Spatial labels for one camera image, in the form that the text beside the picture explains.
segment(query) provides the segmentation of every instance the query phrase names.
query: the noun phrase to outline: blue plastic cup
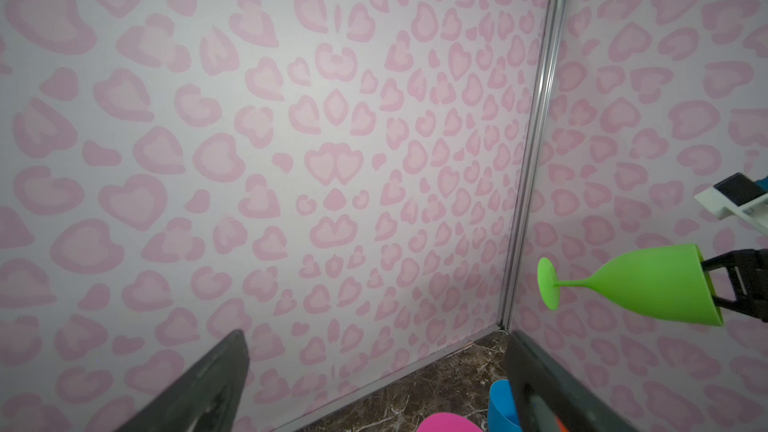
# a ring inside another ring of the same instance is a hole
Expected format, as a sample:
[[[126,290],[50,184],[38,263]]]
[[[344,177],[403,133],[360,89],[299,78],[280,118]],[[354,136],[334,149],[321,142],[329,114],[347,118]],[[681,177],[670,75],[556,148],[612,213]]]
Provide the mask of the blue plastic cup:
[[[488,432],[522,432],[509,380],[496,380],[491,385],[491,398],[488,401]]]

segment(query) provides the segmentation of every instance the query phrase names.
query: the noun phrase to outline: wall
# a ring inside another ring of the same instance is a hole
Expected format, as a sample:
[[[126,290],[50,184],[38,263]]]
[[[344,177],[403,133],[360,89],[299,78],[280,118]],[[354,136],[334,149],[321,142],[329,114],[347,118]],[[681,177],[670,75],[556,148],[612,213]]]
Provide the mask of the wall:
[[[261,432],[493,325],[546,1],[0,0],[0,427],[242,328]]]
[[[768,325],[731,312],[724,328],[655,321],[579,288],[551,312],[536,263],[582,278],[637,248],[768,247],[693,198],[735,172],[768,175],[764,2],[568,3],[514,316],[639,430],[764,432]]]

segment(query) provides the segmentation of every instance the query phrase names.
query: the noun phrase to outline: pink cup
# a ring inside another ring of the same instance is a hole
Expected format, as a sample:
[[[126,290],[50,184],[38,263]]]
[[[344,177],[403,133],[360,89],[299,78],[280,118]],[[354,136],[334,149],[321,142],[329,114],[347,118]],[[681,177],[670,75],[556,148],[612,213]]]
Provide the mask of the pink cup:
[[[482,429],[460,415],[441,412],[427,417],[416,432],[482,432]]]

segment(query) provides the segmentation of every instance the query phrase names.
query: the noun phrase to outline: marble floor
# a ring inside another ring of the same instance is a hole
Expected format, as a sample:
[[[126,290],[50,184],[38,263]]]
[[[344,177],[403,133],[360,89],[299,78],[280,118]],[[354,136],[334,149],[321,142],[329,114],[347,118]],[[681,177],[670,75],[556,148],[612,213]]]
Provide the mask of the marble floor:
[[[326,416],[301,432],[413,432],[452,412],[487,430],[488,391],[504,379],[508,335],[499,331]]]

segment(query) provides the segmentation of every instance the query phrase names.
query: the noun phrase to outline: floor baseboard trim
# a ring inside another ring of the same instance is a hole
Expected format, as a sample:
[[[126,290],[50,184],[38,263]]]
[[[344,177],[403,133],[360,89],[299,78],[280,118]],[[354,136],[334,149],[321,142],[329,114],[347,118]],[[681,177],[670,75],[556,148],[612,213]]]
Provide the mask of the floor baseboard trim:
[[[325,416],[332,414],[333,412],[336,412],[338,409],[344,408],[347,405],[351,404],[352,402],[362,399],[368,394],[372,394],[373,392],[376,392],[378,389],[381,389],[386,387],[387,385],[390,385],[392,382],[396,382],[407,375],[413,374],[418,369],[425,367],[427,365],[430,365],[432,362],[435,362],[437,360],[440,360],[444,357],[449,356],[450,354],[453,354],[455,352],[458,352],[459,350],[462,350],[471,342],[477,341],[481,338],[484,338],[488,334],[492,334],[493,332],[500,331],[500,330],[501,330],[500,327],[496,324],[490,327],[486,327],[483,330],[476,332],[461,341],[456,342],[455,344],[449,345],[442,350],[438,350],[434,354],[430,354],[427,357],[424,357],[422,360],[417,360],[413,364],[405,366],[404,368],[398,370],[397,372],[393,372],[384,378],[380,378],[379,380],[371,382],[367,386],[360,388],[358,390],[355,390],[351,394],[345,395],[344,397],[336,399],[333,402],[325,404],[321,408],[314,410],[313,412],[310,412],[309,414],[304,415],[300,418],[294,419],[288,424],[277,427],[276,429],[274,429],[274,432],[296,432],[297,430],[312,424],[312,422],[316,422],[321,418],[324,418]]]

